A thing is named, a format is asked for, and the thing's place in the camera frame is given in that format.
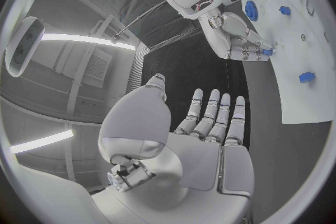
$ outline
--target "light strip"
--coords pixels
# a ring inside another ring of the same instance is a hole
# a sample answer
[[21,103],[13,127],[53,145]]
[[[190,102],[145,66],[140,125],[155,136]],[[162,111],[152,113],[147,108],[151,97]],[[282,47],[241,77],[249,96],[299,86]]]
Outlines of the light strip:
[[116,46],[118,48],[135,50],[134,46],[127,45],[124,43],[113,44],[110,40],[102,38],[93,38],[91,36],[83,35],[67,35],[67,34],[44,34],[41,40],[63,40],[63,41],[79,41],[79,42],[88,42],[95,44],[102,44],[107,46]]
[[62,133],[54,134],[53,136],[47,136],[41,139],[37,139],[31,142],[23,143],[23,144],[18,144],[16,146],[11,146],[10,150],[12,151],[13,154],[27,151],[27,150],[33,150],[34,148],[46,146],[48,144],[52,144],[67,138],[73,137],[72,130],[67,130]]

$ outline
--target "blue object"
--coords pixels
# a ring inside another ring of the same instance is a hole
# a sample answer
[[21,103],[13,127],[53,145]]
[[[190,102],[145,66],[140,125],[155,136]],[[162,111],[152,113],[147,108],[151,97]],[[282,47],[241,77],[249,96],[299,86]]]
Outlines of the blue object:
[[291,9],[289,7],[283,7],[283,6],[281,6],[279,8],[279,10],[284,15],[290,15],[291,14]]
[[307,72],[299,75],[299,79],[301,83],[307,83],[312,81],[315,78],[315,74],[312,72]]
[[245,13],[247,17],[252,21],[256,21],[258,19],[258,10],[253,1],[246,2]]
[[273,55],[273,49],[264,49],[263,54],[266,54],[268,56],[272,56]]

